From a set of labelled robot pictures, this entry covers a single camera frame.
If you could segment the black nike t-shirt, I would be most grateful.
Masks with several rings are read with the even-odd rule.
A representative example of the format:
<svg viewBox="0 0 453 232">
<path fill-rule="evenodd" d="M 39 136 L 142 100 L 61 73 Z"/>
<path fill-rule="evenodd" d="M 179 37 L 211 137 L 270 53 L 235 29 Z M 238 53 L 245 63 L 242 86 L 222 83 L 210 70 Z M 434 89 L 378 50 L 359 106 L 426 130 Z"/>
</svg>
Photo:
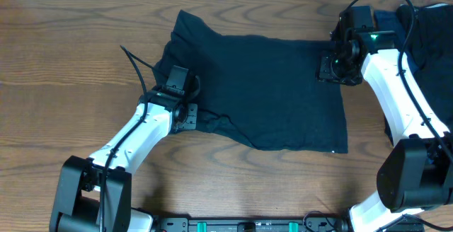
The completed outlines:
<svg viewBox="0 0 453 232">
<path fill-rule="evenodd" d="M 198 131 L 261 151 L 346 153 L 340 87 L 316 79 L 327 41 L 221 35 L 181 11 L 157 63 L 157 83 L 172 66 L 200 78 Z"/>
</svg>

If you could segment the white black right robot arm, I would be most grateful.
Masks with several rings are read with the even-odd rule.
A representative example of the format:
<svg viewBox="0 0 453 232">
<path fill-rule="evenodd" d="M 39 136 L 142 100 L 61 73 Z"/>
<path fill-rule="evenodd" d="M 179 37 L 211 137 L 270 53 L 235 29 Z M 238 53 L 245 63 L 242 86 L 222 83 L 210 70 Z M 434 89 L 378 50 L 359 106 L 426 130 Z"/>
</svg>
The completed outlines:
<svg viewBox="0 0 453 232">
<path fill-rule="evenodd" d="M 393 150 L 377 173 L 377 189 L 348 210 L 338 231 L 389 231 L 403 220 L 452 203 L 452 133 L 419 89 L 393 31 L 335 30 L 323 52 L 320 81 L 374 91 Z"/>
</svg>

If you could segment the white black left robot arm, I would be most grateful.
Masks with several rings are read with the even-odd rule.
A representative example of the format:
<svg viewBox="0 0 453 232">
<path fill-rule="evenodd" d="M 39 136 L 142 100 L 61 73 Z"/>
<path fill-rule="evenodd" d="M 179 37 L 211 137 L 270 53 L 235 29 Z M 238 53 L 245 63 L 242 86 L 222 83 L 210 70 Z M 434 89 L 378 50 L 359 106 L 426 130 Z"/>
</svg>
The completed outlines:
<svg viewBox="0 0 453 232">
<path fill-rule="evenodd" d="M 129 122 L 88 158 L 69 157 L 62 166 L 50 231 L 151 231 L 154 218 L 135 209 L 132 176 L 153 147 L 170 132 L 196 127 L 198 91 L 155 88 L 139 99 Z"/>
</svg>

